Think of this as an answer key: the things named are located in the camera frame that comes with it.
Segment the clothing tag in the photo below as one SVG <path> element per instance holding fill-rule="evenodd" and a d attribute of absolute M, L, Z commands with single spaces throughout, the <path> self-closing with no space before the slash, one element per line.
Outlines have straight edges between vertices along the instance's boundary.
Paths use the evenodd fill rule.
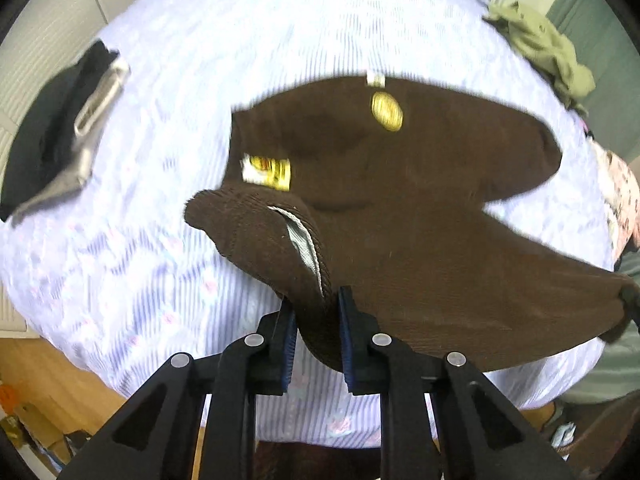
<path fill-rule="evenodd" d="M 390 132 L 402 128 L 402 108 L 390 94 L 376 92 L 371 98 L 371 112 L 376 120 Z"/>
<path fill-rule="evenodd" d="M 245 155 L 241 162 L 242 180 L 251 184 L 288 191 L 291 183 L 291 164 L 264 156 Z"/>
<path fill-rule="evenodd" d="M 377 72 L 367 72 L 367 86 L 385 87 L 385 75 Z"/>

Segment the bed sheet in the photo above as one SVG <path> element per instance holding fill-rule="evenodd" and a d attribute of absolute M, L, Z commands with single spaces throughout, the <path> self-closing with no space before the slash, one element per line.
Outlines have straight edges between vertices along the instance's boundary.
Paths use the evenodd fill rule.
<path fill-rule="evenodd" d="M 578 117 L 484 12 L 484 0 L 138 0 L 99 35 L 132 74 L 87 188 L 0 228 L 0 277 L 16 308 L 125 396 L 174 352 L 202 357 L 252 332 L 279 300 L 184 223 L 184 203 L 219 186 L 232 110 L 368 70 L 479 94 L 545 121 L 564 154 L 558 174 L 486 210 L 611 269 L 596 163 Z M 579 380 L 602 349 L 592 340 L 489 377 L 517 406 L 534 408 Z M 298 338 L 289 393 L 258 400 L 256 436 L 378 446 L 379 407 L 377 396 L 350 396 Z"/>

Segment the yellow oval sticker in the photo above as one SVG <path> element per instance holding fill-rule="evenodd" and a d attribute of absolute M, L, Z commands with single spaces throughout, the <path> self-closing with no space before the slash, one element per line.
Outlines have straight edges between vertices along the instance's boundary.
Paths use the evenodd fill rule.
<path fill-rule="evenodd" d="M 376 120 L 390 132 L 402 128 L 402 108 L 391 95 L 376 92 L 371 98 L 371 111 Z"/>

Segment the yellow tag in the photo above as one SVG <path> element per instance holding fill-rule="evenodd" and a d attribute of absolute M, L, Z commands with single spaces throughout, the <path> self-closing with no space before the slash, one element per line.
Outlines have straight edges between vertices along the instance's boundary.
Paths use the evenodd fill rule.
<path fill-rule="evenodd" d="M 376 120 L 390 132 L 397 132 L 402 128 L 402 108 L 388 93 L 373 94 L 371 111 Z"/>
<path fill-rule="evenodd" d="M 251 184 L 288 191 L 291 183 L 291 164 L 288 160 L 245 155 L 242 160 L 242 179 Z"/>

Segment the wooden floor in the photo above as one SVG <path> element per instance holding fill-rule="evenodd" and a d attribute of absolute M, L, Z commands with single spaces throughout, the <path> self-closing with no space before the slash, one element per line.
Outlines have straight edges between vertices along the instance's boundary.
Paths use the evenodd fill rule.
<path fill-rule="evenodd" d="M 17 389 L 22 402 L 32 402 L 63 433 L 95 434 L 124 402 L 90 372 L 79 370 L 44 339 L 1 339 L 0 377 Z M 523 412 L 536 428 L 553 415 L 548 404 Z M 204 431 L 200 431 L 196 464 Z M 194 471 L 197 478 L 197 466 Z"/>

